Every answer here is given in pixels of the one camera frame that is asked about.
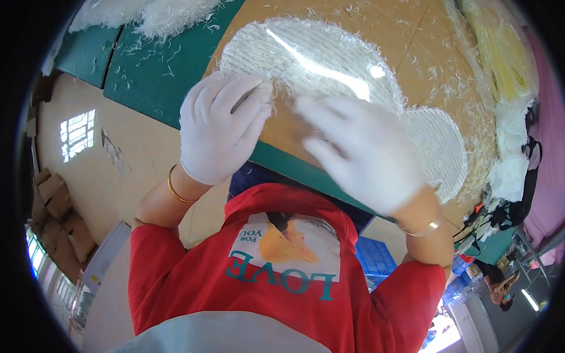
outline hair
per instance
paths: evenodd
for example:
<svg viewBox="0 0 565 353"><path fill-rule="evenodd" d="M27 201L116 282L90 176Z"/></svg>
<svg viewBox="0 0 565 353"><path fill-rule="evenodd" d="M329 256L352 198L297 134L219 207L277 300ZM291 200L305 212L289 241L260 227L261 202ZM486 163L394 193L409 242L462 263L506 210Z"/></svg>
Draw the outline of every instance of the hair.
<svg viewBox="0 0 565 353"><path fill-rule="evenodd" d="M282 212L265 212L269 222L271 222L279 232L284 232L288 227L288 221L292 218L293 213Z"/></svg>
<svg viewBox="0 0 565 353"><path fill-rule="evenodd" d="M502 311L510 310L513 302L514 302L514 298L510 299L508 302L506 302L506 304L500 303L500 309L502 309Z"/></svg>

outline white glove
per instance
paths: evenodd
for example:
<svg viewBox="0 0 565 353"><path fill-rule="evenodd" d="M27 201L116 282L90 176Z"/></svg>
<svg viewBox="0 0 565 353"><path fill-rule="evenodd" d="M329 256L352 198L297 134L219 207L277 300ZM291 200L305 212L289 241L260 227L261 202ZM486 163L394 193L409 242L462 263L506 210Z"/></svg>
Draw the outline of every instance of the white glove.
<svg viewBox="0 0 565 353"><path fill-rule="evenodd" d="M219 71L192 87L180 108L184 171L203 184L220 185L241 168L271 116L271 94L272 84L259 76L228 77Z"/></svg>
<svg viewBox="0 0 565 353"><path fill-rule="evenodd" d="M304 140L310 152L343 191L381 215L408 204L426 178L398 116L385 107L356 98L296 100L295 111L332 144Z"/></svg>

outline silver bracelet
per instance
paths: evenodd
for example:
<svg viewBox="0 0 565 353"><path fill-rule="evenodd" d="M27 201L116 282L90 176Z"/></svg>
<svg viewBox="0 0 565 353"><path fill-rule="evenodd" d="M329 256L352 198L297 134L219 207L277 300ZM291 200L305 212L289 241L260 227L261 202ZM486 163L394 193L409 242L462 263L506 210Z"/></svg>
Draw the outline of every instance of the silver bracelet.
<svg viewBox="0 0 565 353"><path fill-rule="evenodd" d="M417 232L417 233L410 233L402 225L399 225L399 226L400 226L400 229L402 229L409 236L415 237L415 238L421 238L421 237L431 235L440 225L441 224L438 221L431 222L430 224L428 224L428 227L425 230L422 230L421 232Z"/></svg>

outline pink curtain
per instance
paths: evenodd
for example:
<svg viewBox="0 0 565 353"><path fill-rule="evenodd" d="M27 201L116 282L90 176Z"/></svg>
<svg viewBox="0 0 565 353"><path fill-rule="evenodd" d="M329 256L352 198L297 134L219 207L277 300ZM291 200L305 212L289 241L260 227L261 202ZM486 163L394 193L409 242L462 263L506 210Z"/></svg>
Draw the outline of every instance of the pink curtain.
<svg viewBox="0 0 565 353"><path fill-rule="evenodd" d="M544 148L532 209L524 220L524 230L535 247L565 222L565 104L542 45L530 31L527 36L540 78L539 123L532 128L531 135ZM562 243L543 255L541 260L544 265L559 263L564 250L565 244Z"/></svg>

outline red t-shirt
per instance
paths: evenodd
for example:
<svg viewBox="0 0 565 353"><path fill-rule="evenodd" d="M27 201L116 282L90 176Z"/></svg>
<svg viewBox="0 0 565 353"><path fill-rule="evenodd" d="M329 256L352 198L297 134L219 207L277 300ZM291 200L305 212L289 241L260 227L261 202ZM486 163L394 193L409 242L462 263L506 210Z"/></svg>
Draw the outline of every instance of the red t-shirt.
<svg viewBox="0 0 565 353"><path fill-rule="evenodd" d="M188 253L172 230L138 227L128 284L134 332L195 312L249 311L332 352L417 352L444 270L408 262L369 294L357 237L330 201L282 184L233 198L221 230Z"/></svg>

